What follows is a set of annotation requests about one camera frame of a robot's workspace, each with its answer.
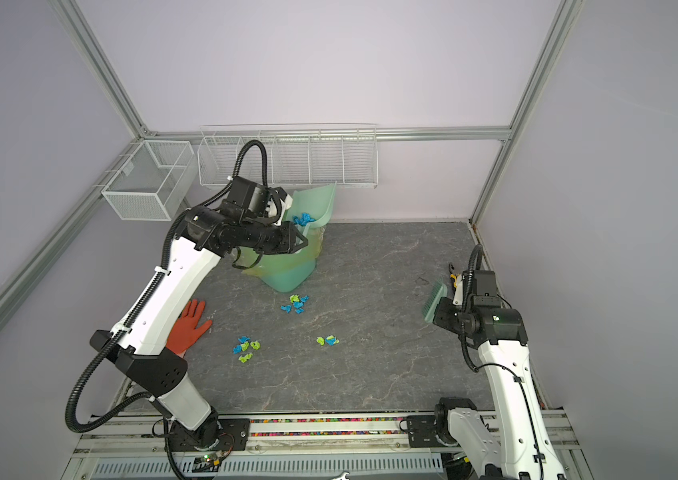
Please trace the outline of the paper scrap cluster far left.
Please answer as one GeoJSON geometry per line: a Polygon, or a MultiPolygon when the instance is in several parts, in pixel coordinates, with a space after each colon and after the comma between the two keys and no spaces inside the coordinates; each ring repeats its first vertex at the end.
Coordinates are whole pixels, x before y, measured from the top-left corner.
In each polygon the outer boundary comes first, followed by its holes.
{"type": "Polygon", "coordinates": [[[238,338],[238,344],[233,348],[233,354],[237,356],[237,360],[245,364],[252,359],[255,352],[261,349],[261,343],[257,340],[252,340],[247,336],[238,338]]]}

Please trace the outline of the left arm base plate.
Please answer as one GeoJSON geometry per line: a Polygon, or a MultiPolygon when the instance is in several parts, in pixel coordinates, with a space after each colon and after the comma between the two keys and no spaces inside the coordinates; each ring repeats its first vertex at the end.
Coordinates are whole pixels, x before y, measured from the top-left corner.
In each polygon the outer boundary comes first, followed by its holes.
{"type": "Polygon", "coordinates": [[[167,440],[175,452],[243,451],[249,439],[250,426],[248,418],[221,418],[197,433],[189,432],[176,423],[170,427],[167,440]]]}

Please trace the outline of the green trash bin with bag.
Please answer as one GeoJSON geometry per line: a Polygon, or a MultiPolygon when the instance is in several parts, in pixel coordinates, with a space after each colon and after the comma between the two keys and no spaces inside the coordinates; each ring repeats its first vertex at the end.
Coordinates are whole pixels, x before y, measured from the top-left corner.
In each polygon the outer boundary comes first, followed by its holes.
{"type": "Polygon", "coordinates": [[[294,291],[314,271],[324,233],[324,227],[309,228],[305,234],[309,244],[305,248],[292,254],[264,255],[256,266],[242,273],[260,279],[278,292],[294,291]]]}

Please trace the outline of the green plastic dustpan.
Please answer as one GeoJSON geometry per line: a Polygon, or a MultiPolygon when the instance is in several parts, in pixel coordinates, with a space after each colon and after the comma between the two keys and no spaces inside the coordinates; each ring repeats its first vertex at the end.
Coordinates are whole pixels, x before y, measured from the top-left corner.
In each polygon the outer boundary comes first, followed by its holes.
{"type": "Polygon", "coordinates": [[[309,213],[316,219],[305,227],[297,226],[298,230],[306,235],[308,232],[325,226],[331,219],[336,195],[336,185],[330,184],[310,189],[295,190],[291,197],[292,206],[285,212],[285,219],[293,221],[293,216],[300,216],[303,212],[309,213]]]}

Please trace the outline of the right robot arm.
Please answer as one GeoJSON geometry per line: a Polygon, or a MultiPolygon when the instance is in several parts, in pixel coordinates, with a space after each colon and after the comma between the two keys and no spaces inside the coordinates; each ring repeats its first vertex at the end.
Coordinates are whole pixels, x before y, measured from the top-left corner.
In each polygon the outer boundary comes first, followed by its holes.
{"type": "Polygon", "coordinates": [[[428,318],[458,336],[470,370],[487,375],[499,422],[495,438],[475,408],[442,406],[441,437],[458,444],[479,479],[564,479],[532,379],[523,318],[499,294],[495,273],[463,274],[453,297],[436,295],[428,318]]]}

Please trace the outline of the aluminium front rail frame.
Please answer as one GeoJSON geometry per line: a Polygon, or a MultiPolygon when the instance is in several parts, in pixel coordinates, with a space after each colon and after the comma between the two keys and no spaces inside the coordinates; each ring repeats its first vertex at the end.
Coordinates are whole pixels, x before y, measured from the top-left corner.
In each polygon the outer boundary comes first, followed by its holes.
{"type": "Polygon", "coordinates": [[[65,479],[170,479],[172,450],[189,479],[471,478],[456,446],[412,448],[400,422],[430,412],[241,414],[243,451],[175,452],[160,417],[126,414],[80,437],[65,479]]]}

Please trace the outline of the red rubber glove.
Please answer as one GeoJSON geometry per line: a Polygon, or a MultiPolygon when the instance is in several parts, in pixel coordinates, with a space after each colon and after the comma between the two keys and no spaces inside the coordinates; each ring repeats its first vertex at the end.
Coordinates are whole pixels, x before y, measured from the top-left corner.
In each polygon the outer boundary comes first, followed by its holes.
{"type": "Polygon", "coordinates": [[[204,317],[206,302],[189,301],[175,321],[166,341],[166,348],[183,357],[212,326],[213,319],[204,317]]]}

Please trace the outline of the blue paper scrap cluster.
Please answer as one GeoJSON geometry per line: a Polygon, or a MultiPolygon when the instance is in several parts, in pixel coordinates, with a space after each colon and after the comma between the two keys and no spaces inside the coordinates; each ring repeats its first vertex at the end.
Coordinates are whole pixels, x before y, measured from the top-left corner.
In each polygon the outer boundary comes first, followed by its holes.
{"type": "Polygon", "coordinates": [[[313,218],[309,213],[303,212],[300,216],[293,216],[292,217],[293,222],[298,225],[305,227],[311,223],[314,223],[316,221],[315,218],[313,218]]]}

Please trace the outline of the paper scrap cluster near bin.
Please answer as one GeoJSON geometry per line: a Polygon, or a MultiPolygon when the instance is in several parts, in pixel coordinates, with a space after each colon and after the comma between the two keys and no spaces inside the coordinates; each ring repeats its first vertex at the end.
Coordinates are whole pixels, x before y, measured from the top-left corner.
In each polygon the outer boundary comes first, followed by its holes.
{"type": "Polygon", "coordinates": [[[310,297],[293,294],[289,296],[289,303],[281,305],[279,309],[285,313],[302,314],[305,309],[305,304],[310,300],[310,297]]]}

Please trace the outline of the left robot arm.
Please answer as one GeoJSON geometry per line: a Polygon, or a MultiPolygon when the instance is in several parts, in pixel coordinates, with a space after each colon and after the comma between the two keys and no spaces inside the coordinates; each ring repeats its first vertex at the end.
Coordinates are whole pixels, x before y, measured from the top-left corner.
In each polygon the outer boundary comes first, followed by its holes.
{"type": "Polygon", "coordinates": [[[219,206],[200,204],[173,221],[160,262],[139,298],[111,329],[92,335],[96,355],[75,382],[65,406],[64,421],[70,431],[90,432],[146,399],[187,436],[192,447],[209,449],[217,443],[218,414],[190,380],[186,360],[169,349],[171,330],[200,282],[225,255],[241,248],[260,256],[292,254],[308,244],[286,218],[292,199],[283,188],[235,176],[220,195],[219,206]],[[82,391],[104,360],[142,390],[98,418],[81,422],[76,413],[82,391]]]}

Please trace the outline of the green blue scrap cluster front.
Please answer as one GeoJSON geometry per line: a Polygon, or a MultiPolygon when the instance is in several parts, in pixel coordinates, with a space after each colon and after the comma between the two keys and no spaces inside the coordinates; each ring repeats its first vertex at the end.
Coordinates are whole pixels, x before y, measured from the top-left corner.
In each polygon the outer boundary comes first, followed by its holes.
{"type": "Polygon", "coordinates": [[[324,345],[333,346],[333,345],[338,344],[339,340],[335,336],[330,335],[328,337],[317,337],[316,342],[321,346],[324,346],[324,345]]]}

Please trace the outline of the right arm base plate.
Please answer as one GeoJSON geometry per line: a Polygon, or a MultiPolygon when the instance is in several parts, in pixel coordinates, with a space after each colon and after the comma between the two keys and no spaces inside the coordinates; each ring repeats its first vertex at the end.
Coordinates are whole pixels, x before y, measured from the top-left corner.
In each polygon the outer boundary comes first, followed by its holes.
{"type": "Polygon", "coordinates": [[[409,446],[412,448],[453,446],[439,434],[437,419],[434,414],[409,415],[400,422],[400,426],[407,435],[409,446]]]}

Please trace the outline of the small white mesh basket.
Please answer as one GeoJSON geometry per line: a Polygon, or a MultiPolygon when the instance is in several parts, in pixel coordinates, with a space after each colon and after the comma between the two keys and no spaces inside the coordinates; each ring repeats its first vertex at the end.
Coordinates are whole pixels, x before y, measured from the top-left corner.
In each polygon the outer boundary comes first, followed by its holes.
{"type": "Polygon", "coordinates": [[[124,221],[171,221],[189,206],[186,195],[197,175],[190,142],[142,140],[129,151],[102,194],[124,221]]]}

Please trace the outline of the green hand brush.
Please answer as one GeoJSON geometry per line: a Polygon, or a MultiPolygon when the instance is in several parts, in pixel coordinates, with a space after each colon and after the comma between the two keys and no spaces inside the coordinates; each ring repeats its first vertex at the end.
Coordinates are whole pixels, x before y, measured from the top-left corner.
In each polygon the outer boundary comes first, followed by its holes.
{"type": "Polygon", "coordinates": [[[438,305],[442,299],[448,299],[448,288],[442,282],[436,282],[433,285],[433,288],[429,294],[428,299],[425,301],[422,307],[422,316],[425,322],[433,323],[438,305]]]}

